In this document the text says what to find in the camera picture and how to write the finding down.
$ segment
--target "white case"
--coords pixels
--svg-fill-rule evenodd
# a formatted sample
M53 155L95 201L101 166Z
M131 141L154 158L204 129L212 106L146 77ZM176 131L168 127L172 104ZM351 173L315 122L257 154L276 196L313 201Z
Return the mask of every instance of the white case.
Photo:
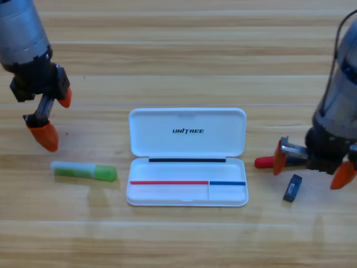
M147 108L129 115L132 205L239 207L248 202L239 108Z

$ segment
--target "red stripe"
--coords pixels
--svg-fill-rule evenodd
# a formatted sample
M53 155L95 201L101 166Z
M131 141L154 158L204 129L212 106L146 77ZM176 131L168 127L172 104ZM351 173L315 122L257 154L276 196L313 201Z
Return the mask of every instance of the red stripe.
M192 184L200 184L200 185L208 185L208 181L198 180L198 181L184 181L184 180L166 180L166 181L131 181L130 184L136 185L192 185Z

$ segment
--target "orange fingertip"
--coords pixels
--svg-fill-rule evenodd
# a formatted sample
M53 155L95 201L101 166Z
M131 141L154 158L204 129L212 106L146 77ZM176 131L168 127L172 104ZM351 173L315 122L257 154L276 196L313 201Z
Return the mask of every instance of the orange fingertip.
M330 188L332 190L341 189L346 184L349 184L357 175L354 163L352 161L343 162L337 170Z
M274 153L274 163L273 163L273 173L274 175L279 175L283 171L286 164L286 155L281 152L281 141L279 141L278 146Z
M68 87L67 88L67 93L66 93L66 98L65 99L59 99L58 102L63 107L68 108L71 105L71 100L72 100L72 90L71 90L70 87Z
M29 127L35 140L46 150L55 152L58 150L59 136L54 126L49 122L43 127Z

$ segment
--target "robotic arm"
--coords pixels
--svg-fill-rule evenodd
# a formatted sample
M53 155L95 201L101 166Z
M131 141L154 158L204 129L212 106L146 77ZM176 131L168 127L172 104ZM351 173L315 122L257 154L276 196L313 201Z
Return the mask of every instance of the robotic arm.
M274 175L283 170L287 155L306 159L311 170L331 175L337 170L331 189L342 188L357 174L357 20L338 47L344 22L356 13L347 15L337 31L330 78L306 134L306 147L282 137L274 155ZM339 68L334 72L336 62ZM345 156L348 161L342 163Z
M23 116L36 141L58 148L58 134L49 121L57 99L68 108L71 89L64 68L51 62L52 48L32 0L0 0L0 63L14 74L10 88L18 102L42 98L34 114Z

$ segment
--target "green glue stick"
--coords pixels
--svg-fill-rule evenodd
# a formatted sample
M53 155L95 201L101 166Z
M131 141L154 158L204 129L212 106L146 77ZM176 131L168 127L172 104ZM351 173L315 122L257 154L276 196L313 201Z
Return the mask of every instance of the green glue stick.
M53 161L51 170L58 176L93 178L96 180L115 181L117 169L114 166Z

